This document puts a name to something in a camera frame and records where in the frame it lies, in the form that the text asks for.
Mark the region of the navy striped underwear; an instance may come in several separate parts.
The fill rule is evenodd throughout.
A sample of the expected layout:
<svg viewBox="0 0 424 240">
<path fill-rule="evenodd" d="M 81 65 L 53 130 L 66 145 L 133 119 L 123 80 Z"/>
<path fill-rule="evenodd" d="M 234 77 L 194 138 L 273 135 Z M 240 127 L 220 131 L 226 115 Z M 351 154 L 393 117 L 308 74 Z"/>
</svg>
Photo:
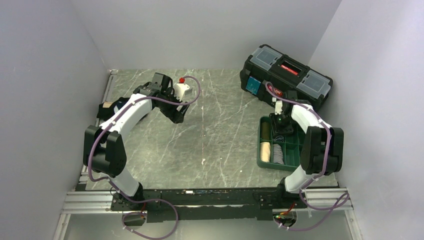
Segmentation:
<svg viewBox="0 0 424 240">
<path fill-rule="evenodd" d="M 281 142 L 281 143 L 283 143 L 283 142 L 285 142 L 285 140 L 286 140 L 286 137 L 284 135 L 275 135 L 272 138 L 272 141 L 273 142 Z"/>
</svg>

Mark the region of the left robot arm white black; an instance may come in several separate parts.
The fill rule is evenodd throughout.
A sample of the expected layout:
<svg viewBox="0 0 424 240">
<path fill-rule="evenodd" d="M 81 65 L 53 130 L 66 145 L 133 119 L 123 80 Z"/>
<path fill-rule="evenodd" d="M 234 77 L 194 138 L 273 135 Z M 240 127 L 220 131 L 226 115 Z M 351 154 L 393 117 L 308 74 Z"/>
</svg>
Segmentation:
<svg viewBox="0 0 424 240">
<path fill-rule="evenodd" d="M 151 81 L 138 86 L 125 98 L 120 108 L 113 108 L 103 123 L 90 125 L 84 132 L 83 164 L 90 181 L 106 180 L 131 210 L 139 209 L 145 198 L 143 185 L 126 167 L 124 140 L 155 108 L 174 124 L 182 123 L 190 104 L 194 103 L 194 100 L 186 100 L 193 92 L 186 79 L 187 76 L 183 76 L 174 82 L 171 77 L 156 72 Z"/>
</svg>

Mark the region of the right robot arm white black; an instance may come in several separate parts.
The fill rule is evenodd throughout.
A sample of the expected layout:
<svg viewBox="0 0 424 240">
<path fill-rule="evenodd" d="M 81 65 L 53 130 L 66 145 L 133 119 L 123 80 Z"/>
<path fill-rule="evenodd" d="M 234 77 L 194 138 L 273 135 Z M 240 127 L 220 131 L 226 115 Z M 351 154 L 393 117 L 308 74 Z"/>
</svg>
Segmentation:
<svg viewBox="0 0 424 240">
<path fill-rule="evenodd" d="M 284 189 L 275 194 L 276 203 L 287 208 L 295 201 L 295 194 L 302 194 L 321 177 L 341 170 L 344 131 L 326 123 L 307 100 L 297 99 L 295 91 L 288 91 L 288 98 L 282 98 L 272 86 L 266 90 L 274 102 L 274 113 L 270 114 L 273 133 L 288 137 L 297 129 L 304 132 L 299 166 L 283 179 Z"/>
</svg>

